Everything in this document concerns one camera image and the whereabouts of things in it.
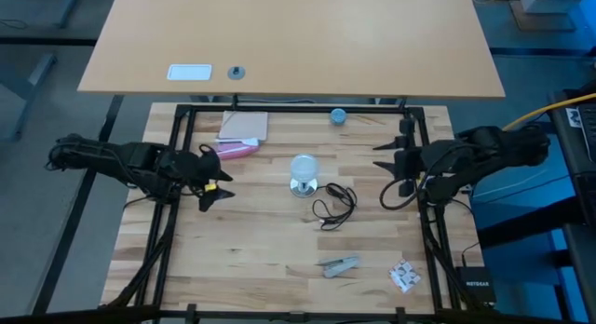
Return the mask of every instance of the blue bottle cap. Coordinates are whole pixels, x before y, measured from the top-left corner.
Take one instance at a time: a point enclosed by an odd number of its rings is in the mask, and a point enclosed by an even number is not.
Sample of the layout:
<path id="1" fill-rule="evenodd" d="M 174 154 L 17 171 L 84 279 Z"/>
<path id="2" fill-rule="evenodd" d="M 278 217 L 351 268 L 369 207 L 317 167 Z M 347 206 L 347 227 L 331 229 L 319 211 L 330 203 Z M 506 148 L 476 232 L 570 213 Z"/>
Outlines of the blue bottle cap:
<path id="1" fill-rule="evenodd" d="M 347 114 L 344 109 L 333 109 L 330 118 L 334 125 L 343 125 L 347 118 Z"/>

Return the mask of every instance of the black cable bundle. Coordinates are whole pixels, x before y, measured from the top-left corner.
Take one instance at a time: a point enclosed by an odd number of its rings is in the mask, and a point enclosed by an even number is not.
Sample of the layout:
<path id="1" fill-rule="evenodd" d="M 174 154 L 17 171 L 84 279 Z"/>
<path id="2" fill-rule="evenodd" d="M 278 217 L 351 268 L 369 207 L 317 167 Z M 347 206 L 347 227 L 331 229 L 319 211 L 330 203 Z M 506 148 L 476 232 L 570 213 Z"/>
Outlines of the black cable bundle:
<path id="1" fill-rule="evenodd" d="M 344 205 L 348 207 L 346 212 L 339 215 L 332 215 L 329 212 L 329 209 L 327 208 L 327 204 L 325 204 L 325 202 L 323 202 L 321 199 L 316 199 L 313 202 L 313 214 L 322 221 L 320 229 L 323 231 L 332 231 L 340 227 L 348 218 L 350 218 L 352 212 L 354 212 L 354 210 L 356 209 L 358 198 L 356 197 L 356 193 L 354 192 L 354 190 L 352 190 L 351 188 L 344 188 L 337 183 L 329 183 L 327 185 L 320 186 L 317 189 L 320 188 L 325 188 L 327 194 L 335 198 L 338 198 L 340 202 L 344 203 Z M 317 212 L 315 211 L 315 206 L 318 202 L 320 202 L 320 204 L 323 205 L 323 208 L 325 208 L 325 211 L 327 212 L 328 216 L 323 217 L 317 214 Z"/>

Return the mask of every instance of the pink object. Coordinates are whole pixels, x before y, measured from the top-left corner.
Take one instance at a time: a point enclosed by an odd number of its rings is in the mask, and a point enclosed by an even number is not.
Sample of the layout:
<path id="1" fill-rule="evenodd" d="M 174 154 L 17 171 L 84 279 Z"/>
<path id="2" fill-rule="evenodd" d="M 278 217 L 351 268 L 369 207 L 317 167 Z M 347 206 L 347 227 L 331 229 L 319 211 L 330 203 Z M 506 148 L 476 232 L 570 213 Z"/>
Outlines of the pink object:
<path id="1" fill-rule="evenodd" d="M 217 156 L 222 160 L 229 160 L 251 155 L 258 150 L 258 145 L 251 146 L 242 142 L 219 143 L 217 145 Z"/>

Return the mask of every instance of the white label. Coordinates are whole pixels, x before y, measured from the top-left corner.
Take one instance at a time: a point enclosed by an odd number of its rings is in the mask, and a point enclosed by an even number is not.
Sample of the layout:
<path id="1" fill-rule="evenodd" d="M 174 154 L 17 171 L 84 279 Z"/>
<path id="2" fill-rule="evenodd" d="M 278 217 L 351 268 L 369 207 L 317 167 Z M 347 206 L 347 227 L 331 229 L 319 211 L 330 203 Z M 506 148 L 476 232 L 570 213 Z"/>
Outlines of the white label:
<path id="1" fill-rule="evenodd" d="M 569 126 L 572 128 L 581 128 L 581 117 L 579 116 L 579 111 L 577 109 L 570 109 L 566 108 L 567 111 L 567 120 L 569 121 Z"/>
<path id="2" fill-rule="evenodd" d="M 210 64 L 172 64 L 168 70 L 170 81 L 209 81 Z"/>

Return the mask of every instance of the wooden table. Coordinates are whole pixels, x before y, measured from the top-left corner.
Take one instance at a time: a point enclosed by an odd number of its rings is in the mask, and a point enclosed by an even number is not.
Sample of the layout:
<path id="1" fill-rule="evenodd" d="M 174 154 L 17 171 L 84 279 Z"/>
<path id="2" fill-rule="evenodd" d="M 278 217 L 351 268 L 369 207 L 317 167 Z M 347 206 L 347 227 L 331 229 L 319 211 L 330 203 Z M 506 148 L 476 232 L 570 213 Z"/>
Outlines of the wooden table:
<path id="1" fill-rule="evenodd" d="M 212 74 L 170 81 L 172 64 Z M 471 0 L 115 0 L 79 90 L 505 96 Z"/>
<path id="2" fill-rule="evenodd" d="M 168 143 L 175 108 L 174 103 L 153 104 L 144 141 Z M 447 108 L 424 109 L 430 140 L 451 139 Z M 345 126 L 334 127 L 328 114 L 270 113 L 269 135 L 261 150 L 223 162 L 234 181 L 222 187 L 235 197 L 216 202 L 206 213 L 198 211 L 195 197 L 182 199 L 162 309 L 197 304 L 201 311 L 379 314 L 404 307 L 409 314 L 434 313 L 418 207 L 412 203 L 402 211 L 388 211 L 378 199 L 392 177 L 373 161 L 392 162 L 394 151 L 372 148 L 393 140 L 401 118 L 351 114 Z M 221 119 L 219 112 L 197 114 L 191 151 L 213 142 Z M 290 192 L 290 162 L 300 153 L 318 159 L 319 183 L 337 182 L 358 195 L 358 208 L 335 232 L 319 230 L 311 205 L 321 198 L 336 213 L 344 211 L 343 205 L 324 191 L 309 198 Z M 400 201 L 397 188 L 394 193 L 386 196 L 387 204 Z M 132 190 L 129 200 L 141 196 Z M 467 202 L 464 196 L 458 198 Z M 154 204 L 142 201 L 124 211 L 103 302 L 112 301 L 141 266 Z M 473 216 L 452 204 L 446 207 L 445 221 L 454 263 L 460 264 L 461 251 L 478 241 Z M 354 253 L 361 257 L 360 267 L 336 278 L 324 278 L 316 265 L 320 259 Z M 405 294 L 388 277 L 400 259 L 422 276 Z M 483 265 L 480 247 L 467 251 L 467 263 Z M 443 306 L 449 307 L 446 279 L 442 269 L 438 271 Z M 149 295 L 154 286 L 155 272 Z"/>

